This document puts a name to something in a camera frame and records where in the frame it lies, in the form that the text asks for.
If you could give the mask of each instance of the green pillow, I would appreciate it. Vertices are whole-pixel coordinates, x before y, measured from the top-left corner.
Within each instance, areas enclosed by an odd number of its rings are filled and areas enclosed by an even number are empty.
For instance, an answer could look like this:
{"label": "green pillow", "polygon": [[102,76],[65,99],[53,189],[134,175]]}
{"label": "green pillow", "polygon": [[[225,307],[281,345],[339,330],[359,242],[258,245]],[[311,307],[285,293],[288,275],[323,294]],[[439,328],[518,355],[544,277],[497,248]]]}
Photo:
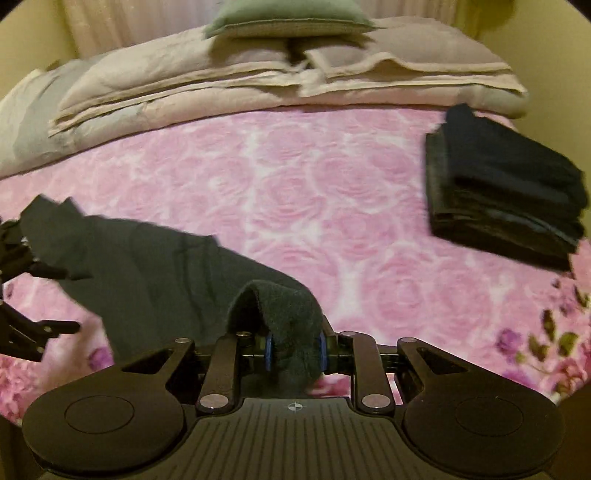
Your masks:
{"label": "green pillow", "polygon": [[355,0],[226,0],[207,37],[322,37],[376,26]]}

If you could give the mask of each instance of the pink floral bedspread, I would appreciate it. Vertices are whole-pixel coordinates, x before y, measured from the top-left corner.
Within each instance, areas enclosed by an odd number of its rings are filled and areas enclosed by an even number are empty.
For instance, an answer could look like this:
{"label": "pink floral bedspread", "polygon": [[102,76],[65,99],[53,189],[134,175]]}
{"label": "pink floral bedspread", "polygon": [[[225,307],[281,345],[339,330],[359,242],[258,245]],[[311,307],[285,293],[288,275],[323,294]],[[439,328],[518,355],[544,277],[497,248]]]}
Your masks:
{"label": "pink floral bedspread", "polygon": [[[390,345],[416,336],[557,400],[591,373],[584,291],[430,235],[423,138],[442,121],[439,111],[375,107],[199,120],[6,179],[0,215],[16,218],[44,193],[72,196],[89,214],[215,233],[309,286],[336,331]],[[100,319],[51,281],[22,275],[5,297],[32,319],[83,323],[40,364],[0,358],[0,413],[18,422],[42,392],[112,360]],[[347,391],[331,376],[316,394]]]}

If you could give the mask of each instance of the round pad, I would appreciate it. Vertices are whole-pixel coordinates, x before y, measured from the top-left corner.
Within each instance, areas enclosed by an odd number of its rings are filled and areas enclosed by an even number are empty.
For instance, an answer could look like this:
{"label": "round pad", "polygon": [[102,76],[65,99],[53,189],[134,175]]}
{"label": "round pad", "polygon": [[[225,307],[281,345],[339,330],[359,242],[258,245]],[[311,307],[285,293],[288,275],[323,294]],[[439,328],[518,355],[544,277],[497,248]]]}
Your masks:
{"label": "round pad", "polygon": [[500,398],[472,398],[460,403],[456,420],[467,431],[485,437],[503,437],[523,423],[521,410]]}
{"label": "round pad", "polygon": [[132,418],[134,406],[131,403],[105,395],[75,401],[66,410],[68,425],[82,433],[114,432],[125,427]]}
{"label": "round pad", "polygon": [[112,394],[67,385],[43,395],[23,419],[25,441],[71,475],[116,475],[157,460],[182,433],[183,408],[166,390],[133,383]]}
{"label": "round pad", "polygon": [[564,424],[547,398],[509,381],[442,377],[445,383],[435,380],[407,405],[402,421],[409,440],[440,468],[513,478],[539,471],[557,452]]}

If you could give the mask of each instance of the stack of folded clothes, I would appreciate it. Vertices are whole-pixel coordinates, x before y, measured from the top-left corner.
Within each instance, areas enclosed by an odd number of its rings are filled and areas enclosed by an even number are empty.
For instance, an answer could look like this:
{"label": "stack of folded clothes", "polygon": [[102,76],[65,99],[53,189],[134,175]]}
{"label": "stack of folded clothes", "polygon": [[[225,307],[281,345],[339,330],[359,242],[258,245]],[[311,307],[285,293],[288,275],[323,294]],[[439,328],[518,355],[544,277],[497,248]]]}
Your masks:
{"label": "stack of folded clothes", "polygon": [[569,269],[584,229],[583,174],[565,156],[467,105],[426,138],[435,236],[529,264]]}

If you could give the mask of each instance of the yellow wall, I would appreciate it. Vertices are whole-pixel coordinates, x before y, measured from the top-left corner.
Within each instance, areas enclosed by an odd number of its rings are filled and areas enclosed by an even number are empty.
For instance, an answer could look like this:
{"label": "yellow wall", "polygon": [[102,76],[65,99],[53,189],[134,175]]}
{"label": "yellow wall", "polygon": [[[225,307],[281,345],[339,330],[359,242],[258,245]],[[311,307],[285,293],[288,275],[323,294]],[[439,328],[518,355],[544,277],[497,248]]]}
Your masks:
{"label": "yellow wall", "polygon": [[[591,22],[566,0],[478,2],[478,40],[503,57],[530,90],[526,136],[561,152],[591,192]],[[584,222],[591,232],[591,213]]]}
{"label": "yellow wall", "polygon": [[0,98],[34,69],[76,57],[60,0],[24,0],[0,22]]}

